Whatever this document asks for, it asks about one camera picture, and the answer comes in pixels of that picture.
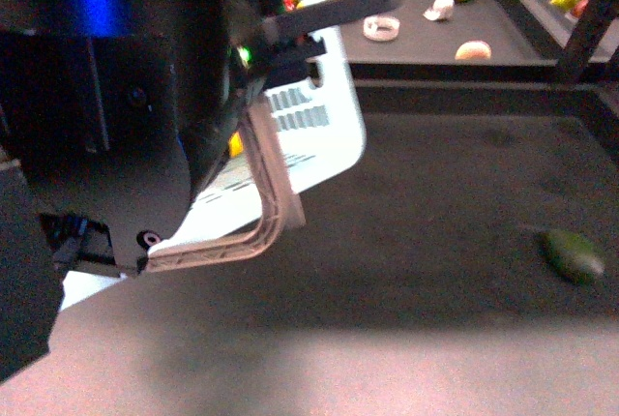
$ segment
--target green led light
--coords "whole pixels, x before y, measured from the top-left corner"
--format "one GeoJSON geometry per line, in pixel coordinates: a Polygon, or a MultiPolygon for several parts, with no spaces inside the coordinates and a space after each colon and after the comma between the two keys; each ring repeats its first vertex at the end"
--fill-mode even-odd
{"type": "Polygon", "coordinates": [[[239,56],[241,56],[243,64],[248,65],[249,63],[251,63],[252,56],[250,50],[246,46],[239,46],[238,50],[239,56]]]}

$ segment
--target gray table surface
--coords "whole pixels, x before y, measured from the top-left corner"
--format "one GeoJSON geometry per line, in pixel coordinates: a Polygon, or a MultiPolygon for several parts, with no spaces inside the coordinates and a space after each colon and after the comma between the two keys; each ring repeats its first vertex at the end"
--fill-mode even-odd
{"type": "Polygon", "coordinates": [[[595,141],[569,119],[366,120],[362,162],[304,193],[307,227],[64,310],[0,414],[619,414],[619,181],[595,141]],[[552,221],[608,250],[600,285],[515,228],[552,221]]]}

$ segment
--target screw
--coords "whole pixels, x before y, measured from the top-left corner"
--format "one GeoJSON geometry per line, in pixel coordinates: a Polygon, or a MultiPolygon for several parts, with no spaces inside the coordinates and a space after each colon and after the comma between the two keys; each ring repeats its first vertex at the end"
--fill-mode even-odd
{"type": "Polygon", "coordinates": [[[148,96],[141,87],[134,87],[131,89],[127,95],[127,99],[129,100],[129,104],[131,106],[135,106],[137,108],[145,106],[148,102],[148,96]]]}
{"type": "Polygon", "coordinates": [[[148,250],[149,248],[157,245],[162,238],[152,230],[143,230],[136,237],[137,243],[144,250],[148,250]]]}

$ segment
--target green avocado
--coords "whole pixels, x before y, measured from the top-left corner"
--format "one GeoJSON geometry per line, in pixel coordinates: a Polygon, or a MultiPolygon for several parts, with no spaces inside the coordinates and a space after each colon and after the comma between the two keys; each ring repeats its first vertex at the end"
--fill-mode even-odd
{"type": "Polygon", "coordinates": [[[589,284],[604,274],[604,260],[586,237],[552,229],[542,234],[542,243],[550,265],[569,281],[589,284]]]}

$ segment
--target plastic ring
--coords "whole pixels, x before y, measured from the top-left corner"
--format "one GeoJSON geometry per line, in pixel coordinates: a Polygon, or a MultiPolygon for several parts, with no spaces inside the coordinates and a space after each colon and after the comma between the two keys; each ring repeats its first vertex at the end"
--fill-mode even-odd
{"type": "Polygon", "coordinates": [[[364,20],[364,36],[371,41],[388,42],[399,34],[399,20],[391,16],[370,16],[364,20]]]}

